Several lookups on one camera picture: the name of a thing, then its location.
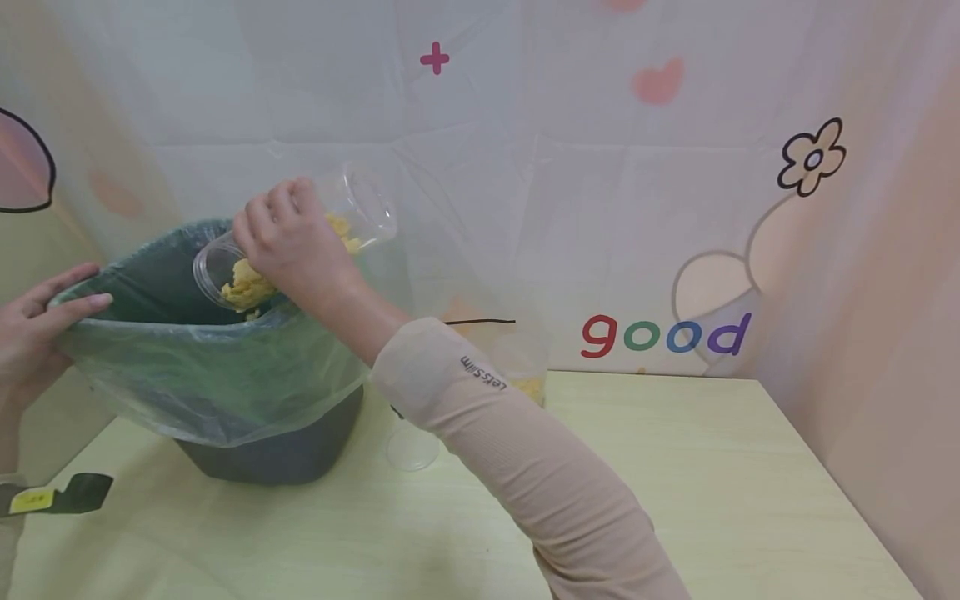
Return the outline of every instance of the yellow food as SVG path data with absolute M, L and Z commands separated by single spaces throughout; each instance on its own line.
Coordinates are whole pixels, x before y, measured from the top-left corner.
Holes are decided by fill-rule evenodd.
M 347 252 L 351 254 L 360 252 L 360 240 L 355 237 L 349 237 L 350 221 L 332 212 L 326 213 L 326 221 L 330 223 L 333 231 L 340 236 L 340 240 L 344 243 L 344 246 L 347 247 Z
M 333 213 L 326 214 L 326 221 L 340 236 L 340 240 L 347 247 L 347 252 L 356 254 L 360 251 L 360 240 L 349 237 L 350 223 L 344 217 Z M 274 285 L 266 277 L 250 266 L 250 260 L 241 258 L 233 263 L 233 283 L 225 283 L 220 289 L 220 295 L 230 303 L 237 313 L 244 313 L 267 301 L 276 294 Z M 260 311 L 247 315 L 247 321 L 259 318 Z
M 536 377 L 531 379 L 516 379 L 514 381 L 511 381 L 510 384 L 515 388 L 517 388 L 518 390 L 520 390 L 521 392 L 523 392 L 524 394 L 528 395 L 530 399 L 532 399 L 534 402 L 536 402 L 540 406 L 543 406 L 544 398 L 543 398 L 543 380 L 542 379 L 539 379 Z
M 233 285 L 225 283 L 220 295 L 238 312 L 246 312 L 259 306 L 273 294 L 276 294 L 274 285 L 253 270 L 250 260 L 241 258 L 233 263 Z

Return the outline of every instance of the plastic bag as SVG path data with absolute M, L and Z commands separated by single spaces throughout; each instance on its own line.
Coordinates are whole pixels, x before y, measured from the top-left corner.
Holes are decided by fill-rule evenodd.
M 193 257 L 228 229 L 175 229 L 53 300 L 113 294 L 109 310 L 58 341 L 112 410 L 161 435 L 223 447 L 305 427 L 368 372 L 283 296 L 246 322 L 203 295 Z

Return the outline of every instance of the table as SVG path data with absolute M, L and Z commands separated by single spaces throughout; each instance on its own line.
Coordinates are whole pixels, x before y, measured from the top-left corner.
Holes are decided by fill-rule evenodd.
M 919 599 L 755 381 L 553 372 L 547 407 L 630 484 L 694 598 Z M 204 477 L 115 420 L 64 470 L 116 483 L 86 516 L 31 516 L 12 598 L 549 598 L 529 542 L 459 461 L 395 470 L 370 395 L 304 487 Z

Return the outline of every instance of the fingers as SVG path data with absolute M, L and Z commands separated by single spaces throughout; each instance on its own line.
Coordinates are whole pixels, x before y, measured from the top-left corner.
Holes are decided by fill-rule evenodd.
M 287 180 L 270 190 L 267 196 L 267 204 L 280 224 L 290 223 L 297 217 L 297 207 L 290 196 L 293 189 L 294 183 Z
M 254 239 L 253 232 L 250 230 L 250 220 L 247 218 L 247 210 L 241 210 L 233 217 L 233 241 L 244 254 L 250 256 L 256 251 Z
M 324 214 L 324 206 L 317 198 L 317 188 L 308 177 L 298 177 L 293 184 L 292 194 L 300 213 L 306 216 Z
M 110 294 L 97 294 L 54 306 L 31 322 L 42 339 L 53 340 L 70 325 L 101 312 L 113 302 Z
M 267 195 L 260 194 L 247 203 L 247 223 L 257 241 L 264 241 L 274 237 L 276 223 L 267 206 Z
M 54 296 L 71 285 L 80 283 L 84 279 L 89 279 L 99 272 L 100 267 L 92 262 L 87 262 L 40 283 L 37 287 L 20 297 L 19 301 L 23 303 L 21 310 L 23 316 L 27 319 L 32 319 L 42 314 Z

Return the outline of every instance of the arm sleeve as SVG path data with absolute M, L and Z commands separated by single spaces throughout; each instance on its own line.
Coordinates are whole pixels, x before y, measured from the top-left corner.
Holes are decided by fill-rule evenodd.
M 689 598 L 627 485 L 452 329 L 435 319 L 404 326 L 373 384 L 496 497 L 533 542 L 555 598 Z

